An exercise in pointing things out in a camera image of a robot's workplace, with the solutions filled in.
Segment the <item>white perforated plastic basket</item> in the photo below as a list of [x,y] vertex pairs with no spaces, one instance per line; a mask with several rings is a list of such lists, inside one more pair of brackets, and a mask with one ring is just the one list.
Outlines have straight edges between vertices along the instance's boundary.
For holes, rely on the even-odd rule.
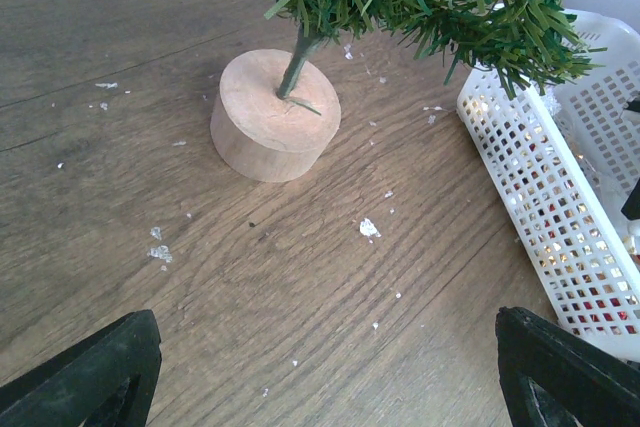
[[639,358],[639,36],[575,12],[589,75],[509,98],[471,71],[457,110],[559,324],[608,354]]

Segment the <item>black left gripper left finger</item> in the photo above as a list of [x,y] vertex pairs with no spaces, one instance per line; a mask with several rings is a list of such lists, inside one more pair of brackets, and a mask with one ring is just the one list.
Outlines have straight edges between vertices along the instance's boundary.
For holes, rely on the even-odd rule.
[[150,310],[131,312],[1,387],[3,426],[144,426],[161,337]]

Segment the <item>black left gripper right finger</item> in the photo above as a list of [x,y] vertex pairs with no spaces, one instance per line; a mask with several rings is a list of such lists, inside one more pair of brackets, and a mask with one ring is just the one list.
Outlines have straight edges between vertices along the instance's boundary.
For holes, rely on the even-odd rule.
[[496,316],[513,426],[637,426],[639,370],[521,307]]

